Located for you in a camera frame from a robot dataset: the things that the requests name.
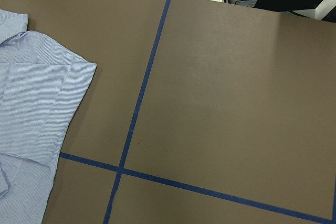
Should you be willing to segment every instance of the striped shirt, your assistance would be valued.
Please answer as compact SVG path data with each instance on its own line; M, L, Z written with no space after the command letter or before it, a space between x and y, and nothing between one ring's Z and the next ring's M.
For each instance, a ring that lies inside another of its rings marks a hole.
M41 223L68 125L96 70L0 10L0 223Z

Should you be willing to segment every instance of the sticker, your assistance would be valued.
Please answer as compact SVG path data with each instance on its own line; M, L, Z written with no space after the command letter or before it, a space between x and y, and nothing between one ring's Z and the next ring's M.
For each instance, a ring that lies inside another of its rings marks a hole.
M241 0L237 1L236 5L243 5L247 7L254 7L257 3L257 0Z

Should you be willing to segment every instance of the light blue fabric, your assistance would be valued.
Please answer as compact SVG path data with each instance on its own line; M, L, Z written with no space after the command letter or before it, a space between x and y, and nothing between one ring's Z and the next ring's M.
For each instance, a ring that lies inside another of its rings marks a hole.
M96 69L27 14L0 10L0 223L41 223L70 120Z

